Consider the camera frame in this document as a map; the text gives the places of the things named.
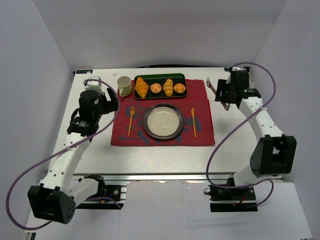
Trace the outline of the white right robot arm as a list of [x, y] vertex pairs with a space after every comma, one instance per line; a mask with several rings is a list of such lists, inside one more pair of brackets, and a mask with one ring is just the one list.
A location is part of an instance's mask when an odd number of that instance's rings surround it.
[[284, 134], [274, 123], [259, 91], [250, 85], [249, 72], [240, 67], [229, 70], [228, 79], [218, 80], [215, 101], [235, 104], [248, 119], [257, 140], [249, 165], [227, 180], [231, 187], [251, 186], [269, 176], [289, 174], [297, 140]]

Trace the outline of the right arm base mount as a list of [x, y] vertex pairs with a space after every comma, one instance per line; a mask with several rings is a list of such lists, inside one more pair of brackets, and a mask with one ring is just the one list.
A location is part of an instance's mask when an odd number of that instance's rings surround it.
[[209, 196], [211, 213], [257, 212], [253, 188], [225, 189], [209, 185], [203, 190]]

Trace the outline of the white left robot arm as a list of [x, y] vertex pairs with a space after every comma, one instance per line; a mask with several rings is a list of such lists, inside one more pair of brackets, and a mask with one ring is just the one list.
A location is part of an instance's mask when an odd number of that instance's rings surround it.
[[37, 186], [31, 186], [27, 196], [35, 218], [68, 224], [78, 205], [90, 197], [104, 197], [107, 193], [104, 178], [88, 174], [71, 186], [75, 169], [99, 129], [102, 115], [117, 111], [118, 99], [110, 88], [110, 100], [101, 90], [87, 89], [80, 94], [79, 107], [71, 115], [60, 153], [47, 175]]

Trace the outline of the metal serving tongs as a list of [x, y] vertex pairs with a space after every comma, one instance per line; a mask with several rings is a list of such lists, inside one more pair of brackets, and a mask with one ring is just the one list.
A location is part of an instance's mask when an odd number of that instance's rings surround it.
[[[215, 96], [217, 96], [217, 90], [214, 88], [214, 86], [212, 85], [211, 81], [210, 81], [210, 78], [208, 77], [207, 80], [206, 80], [206, 86], [208, 88], [211, 89], [211, 91], [214, 93]], [[219, 101], [221, 103], [221, 105], [223, 106], [223, 108], [228, 111], [230, 109], [230, 104], [229, 103], [225, 103], [223, 101]]]

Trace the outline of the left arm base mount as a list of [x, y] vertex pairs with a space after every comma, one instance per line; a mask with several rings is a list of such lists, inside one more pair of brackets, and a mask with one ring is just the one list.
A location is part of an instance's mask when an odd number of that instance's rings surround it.
[[104, 181], [103, 190], [89, 198], [99, 198], [80, 203], [76, 208], [81, 210], [120, 210], [124, 206], [127, 186], [118, 182]]

